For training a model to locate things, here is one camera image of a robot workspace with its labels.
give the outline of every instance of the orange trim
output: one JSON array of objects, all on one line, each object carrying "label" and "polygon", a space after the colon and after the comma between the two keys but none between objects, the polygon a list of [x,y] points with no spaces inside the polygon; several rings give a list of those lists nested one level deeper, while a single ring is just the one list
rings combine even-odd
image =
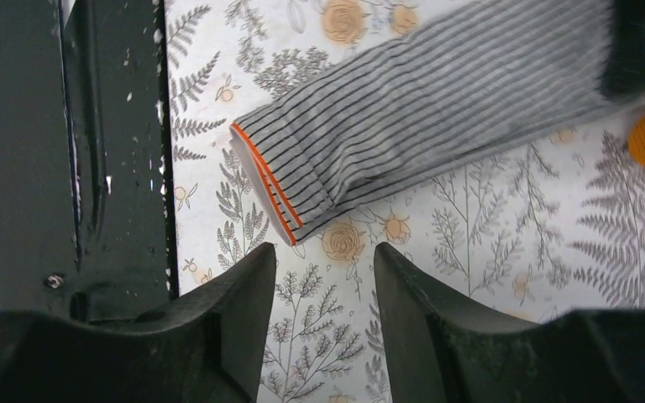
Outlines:
[{"label": "orange trim", "polygon": [[258,163],[254,161],[254,164],[256,165],[256,170],[258,171],[258,175],[260,176],[260,179],[263,180],[263,187],[265,188],[265,193],[268,194],[268,198],[270,199],[270,204],[273,206],[273,210],[275,210],[275,214],[278,216],[278,221],[280,221],[281,224],[283,224],[283,229],[286,230],[286,234],[288,235],[288,238],[291,240],[291,246],[295,246],[296,237],[293,236],[293,232],[291,231],[290,228],[288,228],[288,223],[286,222],[286,219],[283,217],[283,213],[278,208],[278,203],[275,202],[275,197],[273,197],[273,193],[270,192],[270,188],[268,187],[268,178],[266,178],[263,171],[260,170]]},{"label": "orange trim", "polygon": [[241,139],[244,140],[244,142],[249,146],[251,149],[251,152],[255,156],[255,158],[260,162],[261,166],[263,166],[266,174],[270,177],[270,181],[273,182],[273,187],[278,191],[278,196],[281,197],[281,200],[286,204],[286,207],[288,207],[288,211],[291,212],[291,215],[293,216],[293,219],[296,220],[298,226],[302,227],[302,221],[300,217],[298,217],[298,214],[296,212],[296,209],[291,206],[291,203],[288,201],[286,198],[285,193],[283,193],[283,189],[281,189],[281,186],[278,184],[278,181],[275,180],[275,176],[273,175],[273,171],[270,170],[270,167],[268,164],[266,164],[265,160],[263,159],[263,155],[261,155],[258,150],[255,147],[255,144],[249,139],[249,136],[244,133],[244,130],[241,129],[240,126],[236,123],[231,123],[231,127],[236,130],[236,133],[241,136]]}]

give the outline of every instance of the paint chip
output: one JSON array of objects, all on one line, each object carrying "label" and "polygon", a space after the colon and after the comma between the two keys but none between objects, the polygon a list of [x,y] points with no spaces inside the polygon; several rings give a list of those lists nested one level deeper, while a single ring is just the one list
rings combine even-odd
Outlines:
[{"label": "paint chip", "polygon": [[159,100],[155,103],[155,109],[157,110],[157,119],[160,121],[160,126],[162,126],[165,120],[165,111],[164,111],[164,103]]},{"label": "paint chip", "polygon": [[159,44],[162,41],[163,37],[164,35],[162,35],[162,31],[160,31],[160,29],[158,28],[154,34],[155,43]]}]

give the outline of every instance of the striped sleeve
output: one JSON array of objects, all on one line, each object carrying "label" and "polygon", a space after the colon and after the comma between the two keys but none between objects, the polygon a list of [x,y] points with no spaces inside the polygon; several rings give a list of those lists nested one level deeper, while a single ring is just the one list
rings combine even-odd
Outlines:
[{"label": "striped sleeve", "polygon": [[631,101],[599,92],[611,0],[471,3],[235,119],[289,244],[362,203]]}]

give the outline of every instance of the sleeve cuff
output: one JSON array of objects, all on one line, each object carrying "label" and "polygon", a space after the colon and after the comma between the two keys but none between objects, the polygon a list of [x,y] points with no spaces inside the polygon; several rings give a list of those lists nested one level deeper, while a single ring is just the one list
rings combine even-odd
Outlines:
[{"label": "sleeve cuff", "polygon": [[291,133],[250,132],[256,111],[231,124],[231,147],[241,160],[262,207],[278,235],[290,246],[304,240],[302,230],[333,206],[306,154]]}]

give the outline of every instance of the fern leaf pattern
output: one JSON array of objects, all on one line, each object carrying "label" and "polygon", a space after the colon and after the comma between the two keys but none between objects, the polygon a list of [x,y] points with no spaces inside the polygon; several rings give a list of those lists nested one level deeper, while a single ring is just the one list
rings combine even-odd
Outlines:
[{"label": "fern leaf pattern", "polygon": [[626,142],[607,131],[602,155],[587,183],[602,194],[583,202],[591,212],[577,221],[599,239],[569,243],[598,266],[578,268],[573,278],[596,288],[611,306],[645,308],[645,169],[633,162]]},{"label": "fern leaf pattern", "polygon": [[199,96],[204,93],[204,87],[208,84],[209,76],[216,65],[221,52],[216,52],[212,59],[199,71],[188,76],[171,78],[169,81],[169,107],[174,116],[186,112],[189,102],[201,101]]},{"label": "fern leaf pattern", "polygon": [[550,165],[535,144],[526,147],[524,158],[516,160],[517,173],[511,180],[511,196],[524,201],[517,215],[516,231],[531,231],[536,239],[533,245],[533,261],[528,264],[527,277],[543,273],[551,285],[561,289],[568,284],[570,269],[553,250],[561,244],[562,234],[548,225],[548,220],[557,215],[560,205],[547,200],[540,187],[542,180],[559,178],[559,173]]},{"label": "fern leaf pattern", "polygon": [[269,219],[255,202],[246,208],[244,198],[253,190],[249,178],[233,151],[222,149],[223,164],[218,168],[224,181],[216,191],[218,209],[226,217],[223,228],[217,228],[218,263],[228,270],[248,252],[263,243],[268,232]]},{"label": "fern leaf pattern", "polygon": [[[165,9],[170,9],[171,3],[165,2]],[[189,55],[189,47],[194,43],[197,26],[204,15],[211,11],[211,7],[196,6],[173,23],[167,25],[167,61],[170,66],[178,69],[181,60]]]},{"label": "fern leaf pattern", "polygon": [[288,91],[311,80],[330,68],[327,52],[313,46],[302,53],[299,49],[285,49],[273,54],[273,63],[256,75],[254,82],[268,91],[273,98],[282,97]]},{"label": "fern leaf pattern", "polygon": [[257,39],[267,39],[263,17],[258,8],[250,6],[251,0],[234,0],[226,9],[226,25],[235,27],[241,23],[246,36],[239,40],[239,56],[236,65],[247,73],[255,73],[263,65],[263,48],[256,45]]},{"label": "fern leaf pattern", "polygon": [[[434,195],[442,207],[434,210],[431,225],[438,245],[433,258],[442,275],[460,274],[468,296],[479,290],[491,294],[510,276],[513,264],[524,250],[519,236],[500,228],[499,218],[507,199],[494,180],[510,161],[503,155],[490,157],[432,180]],[[489,251],[485,268],[473,273],[475,255]]]},{"label": "fern leaf pattern", "polygon": [[[165,2],[165,11],[171,12],[174,0]],[[167,60],[169,62],[169,107],[170,132],[172,141],[172,158],[175,162],[204,160],[207,156],[180,144],[180,140],[204,134],[225,123],[225,119],[202,121],[181,118],[180,115],[189,109],[191,102],[200,102],[205,92],[209,77],[217,64],[221,52],[214,56],[196,73],[173,77],[176,70],[189,55],[189,47],[194,43],[199,23],[211,11],[209,5],[195,6],[179,17],[168,18],[167,24]]]},{"label": "fern leaf pattern", "polygon": [[336,320],[345,308],[337,286],[326,287],[318,267],[309,264],[300,277],[287,271],[275,285],[287,313],[269,326],[260,384],[281,403],[318,395],[329,379],[348,375],[364,352],[361,334]]},{"label": "fern leaf pattern", "polygon": [[385,370],[385,346],[382,341],[380,306],[377,302],[376,291],[372,291],[370,313],[372,317],[364,334],[367,336],[367,346],[374,353],[372,359],[364,363],[364,373],[367,375],[367,384],[364,386],[364,390],[371,403],[391,403],[389,377]]}]

